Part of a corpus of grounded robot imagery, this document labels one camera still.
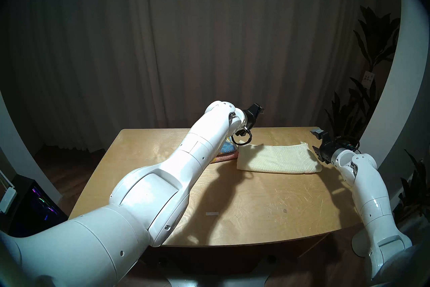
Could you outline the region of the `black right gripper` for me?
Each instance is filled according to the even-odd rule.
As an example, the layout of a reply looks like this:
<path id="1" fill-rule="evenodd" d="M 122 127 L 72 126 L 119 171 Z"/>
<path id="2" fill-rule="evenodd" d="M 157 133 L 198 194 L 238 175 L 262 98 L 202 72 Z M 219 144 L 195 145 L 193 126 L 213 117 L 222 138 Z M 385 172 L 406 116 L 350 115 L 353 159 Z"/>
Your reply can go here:
<path id="1" fill-rule="evenodd" d="M 317 139 L 321 139 L 320 147 L 312 146 L 315 154 L 321 162 L 326 164 L 332 163 L 332 157 L 335 152 L 339 149 L 347 149 L 347 145 L 345 143 L 339 143 L 333 141 L 330 137 L 329 133 L 325 133 L 324 130 L 320 128 L 315 128 L 310 130 L 310 133 L 314 135 Z"/>

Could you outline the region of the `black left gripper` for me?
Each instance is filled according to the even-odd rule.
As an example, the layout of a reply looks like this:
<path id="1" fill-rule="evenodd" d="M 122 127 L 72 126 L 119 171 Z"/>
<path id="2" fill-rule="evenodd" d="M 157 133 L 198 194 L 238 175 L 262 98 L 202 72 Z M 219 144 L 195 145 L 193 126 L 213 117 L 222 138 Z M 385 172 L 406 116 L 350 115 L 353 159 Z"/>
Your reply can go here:
<path id="1" fill-rule="evenodd" d="M 264 113 L 264 109 L 259 104 L 255 103 L 248 109 L 243 110 L 243 113 L 246 116 L 245 127 L 251 129 L 255 125 L 259 114 Z"/>

